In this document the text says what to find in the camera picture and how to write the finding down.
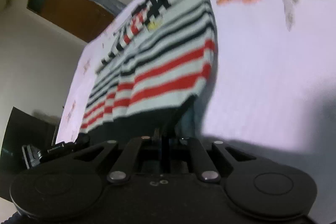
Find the pink floral bed sheet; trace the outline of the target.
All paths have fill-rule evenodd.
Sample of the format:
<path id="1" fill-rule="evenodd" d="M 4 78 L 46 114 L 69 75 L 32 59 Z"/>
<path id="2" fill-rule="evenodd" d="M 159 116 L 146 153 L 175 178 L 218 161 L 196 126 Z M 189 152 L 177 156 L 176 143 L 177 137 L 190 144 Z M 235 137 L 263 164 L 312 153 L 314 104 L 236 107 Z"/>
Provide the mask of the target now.
<path id="1" fill-rule="evenodd" d="M 317 183 L 311 217 L 335 221 L 335 0 L 214 6 L 217 80 L 190 114 L 206 141 L 304 170 Z"/>

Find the brown wooden door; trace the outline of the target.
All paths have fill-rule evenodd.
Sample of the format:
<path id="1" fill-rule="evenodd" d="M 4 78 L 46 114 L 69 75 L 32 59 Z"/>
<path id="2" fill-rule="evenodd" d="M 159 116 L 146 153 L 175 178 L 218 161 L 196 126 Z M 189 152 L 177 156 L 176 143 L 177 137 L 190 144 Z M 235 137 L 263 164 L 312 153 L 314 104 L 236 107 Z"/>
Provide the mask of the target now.
<path id="1" fill-rule="evenodd" d="M 114 20 L 113 14 L 90 0 L 28 0 L 27 8 L 86 43 Z"/>

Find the striped black white red sweater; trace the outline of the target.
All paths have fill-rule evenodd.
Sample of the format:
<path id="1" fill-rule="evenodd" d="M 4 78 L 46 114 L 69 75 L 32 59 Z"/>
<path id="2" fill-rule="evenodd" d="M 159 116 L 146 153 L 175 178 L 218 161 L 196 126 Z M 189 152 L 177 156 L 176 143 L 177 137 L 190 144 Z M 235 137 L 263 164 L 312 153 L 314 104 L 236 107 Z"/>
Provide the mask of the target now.
<path id="1" fill-rule="evenodd" d="M 98 67 L 80 133 L 152 134 L 206 86 L 217 42 L 210 0 L 145 0 Z"/>

